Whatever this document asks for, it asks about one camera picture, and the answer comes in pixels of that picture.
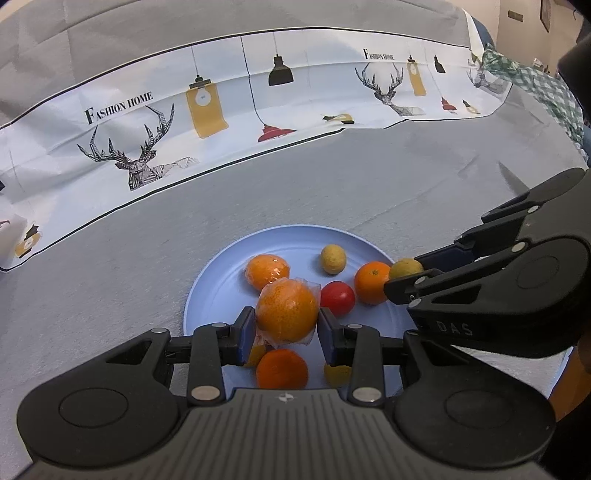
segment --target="lemon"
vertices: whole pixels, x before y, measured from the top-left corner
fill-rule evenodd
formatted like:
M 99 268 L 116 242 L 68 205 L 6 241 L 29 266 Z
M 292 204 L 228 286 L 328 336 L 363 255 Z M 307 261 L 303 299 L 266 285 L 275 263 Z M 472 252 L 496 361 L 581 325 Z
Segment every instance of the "lemon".
M 252 345 L 251 354 L 248 356 L 248 362 L 244 364 L 245 367 L 256 367 L 261 358 L 265 356 L 267 352 L 267 346 L 263 345 Z
M 401 258 L 390 268 L 388 278 L 393 280 L 395 278 L 421 273 L 424 270 L 421 262 L 416 261 L 414 258 Z
M 324 364 L 324 378 L 332 388 L 339 388 L 349 383 L 351 370 L 351 367 L 347 367 L 347 365 L 331 367 L 328 364 Z
M 326 245 L 320 253 L 320 265 L 331 275 L 341 273 L 347 265 L 347 254 L 343 247 Z

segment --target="gray tablecloth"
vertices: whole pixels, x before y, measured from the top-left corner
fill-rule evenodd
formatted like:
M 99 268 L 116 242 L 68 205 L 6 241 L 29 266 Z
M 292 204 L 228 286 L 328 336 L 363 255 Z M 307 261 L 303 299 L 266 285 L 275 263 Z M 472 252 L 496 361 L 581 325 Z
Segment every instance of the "gray tablecloth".
M 331 17 L 331 26 L 467 44 L 464 13 L 438 0 L 37 0 L 25 8 L 26 17 L 0 28 L 4 119 L 122 61 L 224 28 L 323 25 Z M 81 13 L 98 8 L 105 10 L 98 17 Z M 225 16 L 215 17 L 217 9 Z M 62 34 L 67 50 L 51 43 Z M 21 45 L 33 61 L 14 50 Z M 347 130 L 183 183 L 93 223 L 0 275 L 0 478 L 29 461 L 15 425 L 26 393 L 151 327 L 181 334 L 195 276 L 228 243 L 273 225 L 315 223 L 356 233 L 394 258 L 411 257 L 448 244 L 528 186 L 580 165 L 561 128 L 513 88 L 487 118 Z M 541 390 L 560 364 L 484 358 Z M 174 379 L 179 391 L 182 380 Z

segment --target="cherry tomato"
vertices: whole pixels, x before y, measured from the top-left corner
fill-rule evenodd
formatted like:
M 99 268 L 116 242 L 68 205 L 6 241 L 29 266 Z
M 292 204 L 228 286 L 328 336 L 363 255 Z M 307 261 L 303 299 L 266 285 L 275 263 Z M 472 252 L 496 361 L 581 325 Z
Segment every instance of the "cherry tomato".
M 330 282 L 320 291 L 320 306 L 328 307 L 335 317 L 342 317 L 353 310 L 355 292 L 346 283 Z

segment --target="wall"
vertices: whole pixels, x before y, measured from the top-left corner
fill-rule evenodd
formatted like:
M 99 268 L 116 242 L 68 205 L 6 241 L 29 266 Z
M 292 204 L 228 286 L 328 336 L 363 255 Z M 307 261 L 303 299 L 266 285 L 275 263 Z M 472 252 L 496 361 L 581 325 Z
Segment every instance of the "wall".
M 16 12 L 19 8 L 23 5 L 26 5 L 31 0 L 9 0 L 7 3 L 4 4 L 2 9 L 0 9 L 0 22 L 5 18 L 8 18 L 14 12 Z
M 523 22 L 509 18 L 509 10 L 522 14 Z M 501 0 L 496 44 L 499 52 L 526 65 L 531 65 L 534 57 L 548 64 L 550 45 L 550 34 L 540 21 L 540 0 Z
M 483 23 L 496 43 L 499 30 L 499 7 L 501 0 L 448 0 L 455 6 L 463 8 L 479 22 Z
M 582 26 L 583 16 L 581 14 L 573 14 L 572 8 L 552 5 L 551 49 L 548 63 L 552 75 L 556 72 L 558 61 L 576 44 Z

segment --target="printed banner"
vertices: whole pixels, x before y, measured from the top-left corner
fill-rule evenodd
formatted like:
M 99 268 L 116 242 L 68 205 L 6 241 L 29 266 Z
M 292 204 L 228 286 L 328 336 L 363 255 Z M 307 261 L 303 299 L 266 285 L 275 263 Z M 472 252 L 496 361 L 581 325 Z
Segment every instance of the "printed banner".
M 135 61 L 0 129 L 0 268 L 237 161 L 347 128 L 480 118 L 510 87 L 468 48 L 333 28 L 242 34 Z

